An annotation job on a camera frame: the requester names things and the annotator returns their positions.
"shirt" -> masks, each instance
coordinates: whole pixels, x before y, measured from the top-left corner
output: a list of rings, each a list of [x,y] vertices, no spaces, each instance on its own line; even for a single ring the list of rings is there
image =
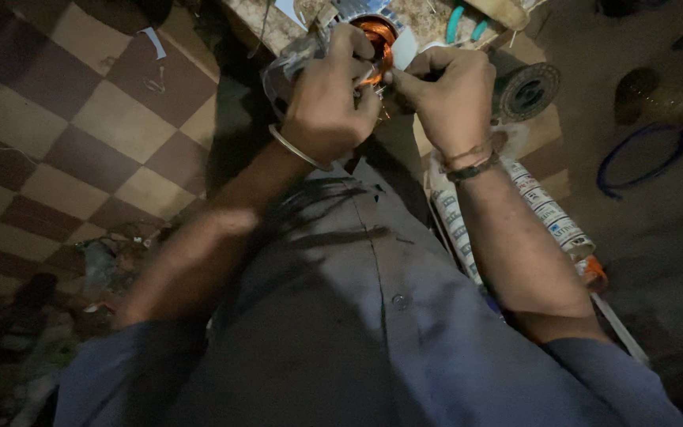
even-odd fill
[[[362,160],[271,210],[212,327],[84,344],[55,425],[683,425],[613,344],[532,344]]]

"hand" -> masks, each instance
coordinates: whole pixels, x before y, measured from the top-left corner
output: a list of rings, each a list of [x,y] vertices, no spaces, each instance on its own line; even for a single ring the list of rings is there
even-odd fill
[[[328,55],[304,69],[281,127],[281,136],[314,160],[327,165],[365,141],[374,130],[381,100],[373,87],[362,92],[355,109],[354,80],[373,65],[374,47],[359,28],[337,24]]]
[[[427,74],[444,74],[436,82]],[[429,141],[453,170],[486,160],[491,153],[489,120],[496,71],[487,54],[432,47],[419,54],[404,72],[392,70],[384,79],[407,99]]]

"person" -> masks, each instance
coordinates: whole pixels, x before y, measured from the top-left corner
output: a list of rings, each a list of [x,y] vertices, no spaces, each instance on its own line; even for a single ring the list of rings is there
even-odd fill
[[[83,345],[56,425],[683,425],[491,160],[485,54],[432,47],[385,78],[445,168],[476,172],[460,208],[515,329],[365,159],[333,163],[374,129],[381,101],[353,94],[373,54],[336,25],[278,133],[333,170],[259,152],[147,265],[120,329]]]

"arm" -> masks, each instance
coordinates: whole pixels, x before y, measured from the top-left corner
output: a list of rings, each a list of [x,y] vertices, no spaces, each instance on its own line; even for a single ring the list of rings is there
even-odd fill
[[[328,55],[311,62],[294,90],[281,135],[302,152],[328,164],[373,131],[380,100],[372,87],[355,108],[353,80],[370,70],[374,48],[365,34],[337,25]],[[183,226],[139,276],[118,325],[149,320],[207,318],[241,263],[247,240],[271,201],[312,167],[273,141],[251,165]]]
[[[436,82],[419,79],[434,71],[443,71]],[[387,77],[416,108],[449,169],[489,158],[495,70],[484,53],[431,48],[406,72]],[[572,263],[501,166],[459,182],[456,190],[477,264],[529,338],[607,340]]]

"copper coil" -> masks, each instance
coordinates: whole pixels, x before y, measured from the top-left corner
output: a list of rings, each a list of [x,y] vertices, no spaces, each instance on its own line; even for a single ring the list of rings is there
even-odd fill
[[[392,44],[394,44],[394,40],[397,37],[394,36],[394,31],[389,24],[384,24],[376,17],[362,17],[353,22],[352,25],[364,31],[368,40],[370,40],[370,44],[374,45],[374,60],[377,65],[374,67],[375,72],[363,80],[360,86],[380,83],[384,73],[394,66]]]

